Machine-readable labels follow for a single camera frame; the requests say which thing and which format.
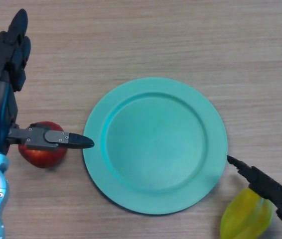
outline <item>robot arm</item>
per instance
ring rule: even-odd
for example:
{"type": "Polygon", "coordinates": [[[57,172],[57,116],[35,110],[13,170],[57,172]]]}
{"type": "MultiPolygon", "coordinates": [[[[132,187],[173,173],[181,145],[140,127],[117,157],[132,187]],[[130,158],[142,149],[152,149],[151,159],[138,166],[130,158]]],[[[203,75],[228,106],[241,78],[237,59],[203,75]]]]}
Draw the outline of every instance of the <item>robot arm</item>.
{"type": "Polygon", "coordinates": [[[5,173],[9,167],[7,153],[11,144],[25,144],[30,149],[56,150],[58,147],[90,148],[94,142],[82,135],[50,130],[31,124],[21,129],[16,124],[18,113],[14,93],[21,91],[26,80],[25,67],[30,55],[30,40],[26,34],[27,13],[21,9],[8,31],[0,33],[0,239],[5,238],[1,216],[9,198],[5,173]]]}

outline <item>apple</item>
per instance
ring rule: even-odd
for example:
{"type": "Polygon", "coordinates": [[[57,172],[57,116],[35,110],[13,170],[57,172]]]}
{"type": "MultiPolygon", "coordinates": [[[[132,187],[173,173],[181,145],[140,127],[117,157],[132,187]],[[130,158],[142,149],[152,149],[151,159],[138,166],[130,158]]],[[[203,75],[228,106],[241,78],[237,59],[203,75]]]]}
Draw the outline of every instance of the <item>apple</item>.
{"type": "MultiPolygon", "coordinates": [[[[51,121],[40,121],[36,124],[48,126],[51,130],[63,131],[60,125],[51,121]]],[[[57,148],[56,151],[41,151],[27,149],[25,145],[18,145],[18,150],[24,159],[37,168],[56,167],[67,153],[67,148],[61,147],[57,148]]]]}

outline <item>teal plate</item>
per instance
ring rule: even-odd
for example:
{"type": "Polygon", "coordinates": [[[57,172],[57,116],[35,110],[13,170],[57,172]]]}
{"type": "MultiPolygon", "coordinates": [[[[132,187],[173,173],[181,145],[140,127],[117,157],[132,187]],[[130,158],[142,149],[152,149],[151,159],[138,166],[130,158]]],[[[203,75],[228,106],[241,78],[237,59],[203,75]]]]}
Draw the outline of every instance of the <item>teal plate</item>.
{"type": "Polygon", "coordinates": [[[166,78],[136,79],[92,110],[84,149],[94,184],[114,203],[142,214],[184,210],[204,198],[226,165],[227,138],[213,105],[166,78]]]}

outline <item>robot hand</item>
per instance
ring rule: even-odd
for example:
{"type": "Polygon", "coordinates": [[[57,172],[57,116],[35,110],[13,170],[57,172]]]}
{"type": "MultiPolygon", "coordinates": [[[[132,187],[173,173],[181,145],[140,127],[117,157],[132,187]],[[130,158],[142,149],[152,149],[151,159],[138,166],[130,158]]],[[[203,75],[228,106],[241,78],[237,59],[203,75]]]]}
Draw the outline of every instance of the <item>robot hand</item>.
{"type": "Polygon", "coordinates": [[[94,146],[91,139],[79,134],[54,131],[36,124],[20,129],[16,124],[18,108],[14,93],[21,91],[26,80],[24,69],[31,49],[30,40],[25,36],[27,25],[27,13],[21,9],[8,31],[0,32],[0,239],[5,238],[1,216],[9,198],[5,173],[9,167],[6,155],[11,144],[25,144],[27,148],[45,151],[94,146]]]}
{"type": "Polygon", "coordinates": [[[260,197],[270,200],[277,207],[276,214],[282,221],[282,185],[254,166],[250,167],[231,156],[227,156],[227,160],[247,179],[250,189],[260,197]]]}

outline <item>wooden table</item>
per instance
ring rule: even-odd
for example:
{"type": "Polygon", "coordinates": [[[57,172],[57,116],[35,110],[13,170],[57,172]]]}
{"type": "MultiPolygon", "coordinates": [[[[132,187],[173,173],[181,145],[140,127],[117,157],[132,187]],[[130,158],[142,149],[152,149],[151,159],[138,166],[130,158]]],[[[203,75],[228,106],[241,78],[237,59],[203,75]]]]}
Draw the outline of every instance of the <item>wooden table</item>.
{"type": "MultiPolygon", "coordinates": [[[[32,42],[27,81],[16,94],[21,127],[51,120],[82,133],[115,86],[174,78],[215,105],[230,155],[282,183],[282,1],[0,0],[0,31],[20,8],[32,42]]],[[[8,239],[216,239],[224,209],[247,186],[227,167],[190,209],[138,216],[99,194],[79,150],[53,172],[28,164],[15,146],[8,156],[8,239]]],[[[263,238],[282,239],[276,216],[263,238]]]]}

